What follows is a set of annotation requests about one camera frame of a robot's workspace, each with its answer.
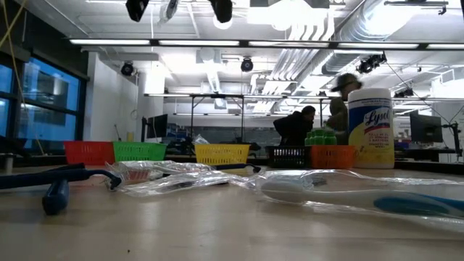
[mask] toothbrush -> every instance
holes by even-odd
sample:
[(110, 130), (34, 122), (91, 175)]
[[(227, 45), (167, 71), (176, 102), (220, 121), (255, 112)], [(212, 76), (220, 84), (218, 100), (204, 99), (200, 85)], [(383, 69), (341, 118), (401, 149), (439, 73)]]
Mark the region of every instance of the toothbrush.
[(406, 191), (302, 191), (296, 183), (269, 181), (261, 191), (270, 198), (293, 203), (321, 202), (408, 215), (446, 215), (464, 218), (464, 201)]

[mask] lysol wipes container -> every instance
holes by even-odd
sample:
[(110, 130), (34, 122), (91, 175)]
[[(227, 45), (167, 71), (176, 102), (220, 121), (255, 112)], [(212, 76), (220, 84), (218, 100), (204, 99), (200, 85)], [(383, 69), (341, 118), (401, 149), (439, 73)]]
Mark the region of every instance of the lysol wipes container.
[(392, 98), (384, 88), (366, 88), (348, 95), (349, 145), (355, 146), (355, 167), (393, 168)]

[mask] green basket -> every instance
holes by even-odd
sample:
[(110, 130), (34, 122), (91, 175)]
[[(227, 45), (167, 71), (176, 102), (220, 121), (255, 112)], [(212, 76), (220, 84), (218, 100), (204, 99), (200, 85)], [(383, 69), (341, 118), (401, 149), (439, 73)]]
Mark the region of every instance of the green basket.
[(113, 142), (115, 161), (153, 160), (165, 159), (166, 145), (144, 142)]

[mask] black jacket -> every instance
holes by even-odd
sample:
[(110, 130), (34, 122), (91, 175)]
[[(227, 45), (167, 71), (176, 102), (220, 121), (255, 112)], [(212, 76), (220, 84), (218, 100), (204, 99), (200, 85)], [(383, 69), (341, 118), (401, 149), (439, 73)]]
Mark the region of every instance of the black jacket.
[(304, 146), (306, 133), (312, 130), (312, 123), (303, 119), (301, 112), (274, 120), (275, 130), (282, 137), (281, 146)]

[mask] cap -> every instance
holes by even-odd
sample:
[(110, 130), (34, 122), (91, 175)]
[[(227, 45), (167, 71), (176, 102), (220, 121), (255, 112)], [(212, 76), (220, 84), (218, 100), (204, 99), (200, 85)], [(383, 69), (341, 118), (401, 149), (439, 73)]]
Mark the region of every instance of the cap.
[(345, 86), (351, 83), (357, 83), (359, 85), (358, 88), (363, 86), (363, 83), (357, 80), (356, 75), (352, 73), (345, 73), (336, 79), (336, 87), (332, 88), (331, 91), (341, 91)]

